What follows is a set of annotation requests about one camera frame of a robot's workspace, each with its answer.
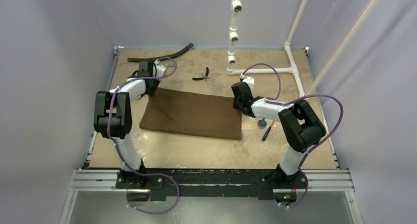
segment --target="wooden table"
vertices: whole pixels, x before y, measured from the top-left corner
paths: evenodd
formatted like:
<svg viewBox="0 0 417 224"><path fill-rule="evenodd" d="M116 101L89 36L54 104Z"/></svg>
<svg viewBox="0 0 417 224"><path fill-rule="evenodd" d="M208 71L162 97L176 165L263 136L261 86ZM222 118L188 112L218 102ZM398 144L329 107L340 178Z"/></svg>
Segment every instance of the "wooden table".
<svg viewBox="0 0 417 224"><path fill-rule="evenodd" d="M123 49L120 53L111 88L126 81L137 63L127 62L128 57L163 56L177 50L133 50ZM236 51L237 67L263 62L273 67L289 67L287 54L284 51ZM311 71L303 51L294 51L304 89L312 83ZM178 69L170 77L163 79L160 87L201 94L233 97L230 86L239 81L238 75L226 74L226 50L190 50L177 59ZM211 79L193 81L210 69ZM255 87L253 95L275 97L278 91L278 80L275 74L253 74ZM291 101L298 98L298 90L291 74L280 74L282 90L279 101ZM261 141L265 129L257 125L259 119L243 116L242 140L222 140L203 137L184 136L142 130L139 122L148 103L148 97L135 100L131 104L133 127L131 136L139 156L149 168L275 168L283 159L288 148L285 135L279 123L275 123L267 140ZM317 99L309 103L316 114L322 118ZM119 168L119 160L111 143L97 135L90 167ZM303 168L335 169L329 142L325 142L313 151L305 161Z"/></svg>

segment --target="brown towel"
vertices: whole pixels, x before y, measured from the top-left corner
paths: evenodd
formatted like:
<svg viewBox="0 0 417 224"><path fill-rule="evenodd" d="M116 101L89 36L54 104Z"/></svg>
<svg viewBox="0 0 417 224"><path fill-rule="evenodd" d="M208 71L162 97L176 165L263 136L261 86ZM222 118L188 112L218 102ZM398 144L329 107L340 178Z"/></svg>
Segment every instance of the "brown towel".
<svg viewBox="0 0 417 224"><path fill-rule="evenodd" d="M242 113L233 98L158 88L149 97L142 129L221 139L241 139Z"/></svg>

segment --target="pliers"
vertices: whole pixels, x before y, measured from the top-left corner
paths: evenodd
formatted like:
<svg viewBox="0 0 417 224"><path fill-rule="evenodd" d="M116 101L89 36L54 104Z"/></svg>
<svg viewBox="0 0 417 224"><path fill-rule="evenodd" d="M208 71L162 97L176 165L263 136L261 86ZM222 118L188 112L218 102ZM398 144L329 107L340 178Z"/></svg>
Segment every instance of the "pliers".
<svg viewBox="0 0 417 224"><path fill-rule="evenodd" d="M206 74L202 74L200 78L193 78L195 81L205 80L207 82L207 78L209 78L209 68L206 67Z"/></svg>

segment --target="blue-handled tool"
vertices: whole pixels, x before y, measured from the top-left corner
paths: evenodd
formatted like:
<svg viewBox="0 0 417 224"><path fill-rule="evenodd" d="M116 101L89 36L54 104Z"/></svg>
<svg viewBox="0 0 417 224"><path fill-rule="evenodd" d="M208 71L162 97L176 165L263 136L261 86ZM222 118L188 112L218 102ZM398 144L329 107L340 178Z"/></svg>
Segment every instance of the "blue-handled tool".
<svg viewBox="0 0 417 224"><path fill-rule="evenodd" d="M265 141L267 139L268 134L271 131L271 128L272 128L274 122L275 121L272 121L271 125L268 127L267 132L265 132L264 136L262 137L262 141Z"/></svg>

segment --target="purple cable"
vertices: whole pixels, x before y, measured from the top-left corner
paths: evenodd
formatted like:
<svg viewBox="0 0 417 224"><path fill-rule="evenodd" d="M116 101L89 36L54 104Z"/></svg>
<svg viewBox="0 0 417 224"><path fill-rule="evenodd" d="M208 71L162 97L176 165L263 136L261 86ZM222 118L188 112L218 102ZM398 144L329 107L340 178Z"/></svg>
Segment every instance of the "purple cable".
<svg viewBox="0 0 417 224"><path fill-rule="evenodd" d="M257 64L254 64L254 65L252 65L252 66L250 66L250 67L248 67L243 73L242 73L242 75L245 75L245 73L249 70L249 69L251 69L251 68L253 68L253 67L255 67L255 66L258 66L258 65L264 65L264 66L266 66L266 67L269 67L270 69L272 69L273 71L274 71L274 73L276 74L276 76L277 76L277 78L278 78L278 94L276 95L276 97L275 98L269 98L269 97L267 97L267 99L269 99L269 100L276 100L276 99L278 99L278 97L279 97L279 95L281 94L281 78L279 77L279 74L278 74L278 72L271 66L271 65L269 65L269 64L267 64L267 63L257 63Z"/></svg>
<svg viewBox="0 0 417 224"><path fill-rule="evenodd" d="M290 105L290 104L293 104L293 103L296 103L296 102L298 102L298 101L300 101L300 100L304 100L304 99L308 99L308 98L313 98L313 97L327 97L327 98L330 98L330 99L333 99L334 101L336 101L336 103L339 105L339 108L340 108L340 115L339 115L339 119L337 120L337 122L336 122L336 125L333 127L333 129L329 132L329 134L327 135L327 136L325 136L324 138L323 138L323 140L321 140L319 143L317 143L317 145L314 145L314 146L312 146L310 149L308 149L308 151L307 151L307 153L304 155L304 157L302 158L302 160L301 160L301 162L300 162L300 165L299 165L299 170L301 171L301 173L302 173L302 175L304 176L304 179L305 179L305 192L302 194L302 196L299 198L299 199L297 199L297 201L293 204L293 205L290 205L290 206L288 206L289 208L292 208L292 207L294 207L294 206L296 206L297 204L299 204L303 199L304 199L304 197L306 196L306 194L307 194L307 191L308 191L308 179L307 179L307 176L305 175L305 173L301 170L301 166L302 166L302 164L304 163L304 161L305 161L305 159L307 158L307 156L308 156L308 154L309 153L311 153L315 148L317 148L317 147L319 147L321 144L323 144L323 142L325 142L327 139L329 139L330 137L331 137L331 135L333 135L333 133L336 131L336 129L339 127L339 125L340 125L340 122L342 121L342 118L343 118L343 112L344 112L344 110L343 110L343 105L342 105L342 102L340 102L340 100L338 100L337 98L335 98L335 97L333 97L333 96L331 96L331 95L325 95L325 94L312 94L312 95L305 95L305 96L303 96L303 97L300 97L300 98L298 98L298 99L295 99L295 100L293 100L293 101L290 101L290 102L287 102L287 103L284 103L284 106L287 106L287 105ZM278 103L278 102L273 102L273 101L267 101L267 103L268 104L273 104L273 105L282 105L282 103Z"/></svg>
<svg viewBox="0 0 417 224"><path fill-rule="evenodd" d="M170 73L168 75L161 76L161 77L141 77L141 78L131 78L131 79L129 79L129 81L124 82L123 84L121 84L120 86L118 86L116 88L115 92L113 93L112 100L110 101L110 108L112 109L113 106L114 106L114 104L115 104L116 94L125 85L127 85L127 84L129 84L131 82L137 81L137 80L144 80L144 79L162 79L162 78L166 78L166 77L171 76L176 71L176 69L177 69L177 62L175 60L173 60L172 58L167 57L167 56L162 57L159 60L164 60L164 59L169 59L169 60L171 60L174 63L174 70L172 71L172 73ZM109 120L107 122L107 137L111 141L113 141L113 143L115 143L117 154L119 155L120 160L122 161L122 163L124 163L124 165L126 165L127 168L129 168L134 174L136 174L138 176L164 176L164 177L167 177L168 179L170 179L174 183L175 187L177 188L177 198L175 199L174 204L171 205L171 207L169 207L169 208L167 208L167 209L165 209L163 211L152 212L152 211L147 211L147 210L144 210L144 209L137 208L137 207L133 206L130 203L129 197L127 197L127 202L128 202L129 207L133 208L134 210L141 211L141 212L144 212L144 213L147 213L147 214L164 214L164 213L167 213L167 212L171 211L175 207L175 205L178 203L178 201L179 201L179 186L178 186L178 183L172 177L170 177L168 175L165 175L165 174L162 174L162 173L144 174L144 173L137 172L131 165L129 165L126 162L126 160L124 159L124 157L122 156L122 154L120 152L119 144L117 143L117 141L110 134L110 125L111 125L111 120L112 120L112 114L113 114L113 111L110 110L109 111Z"/></svg>

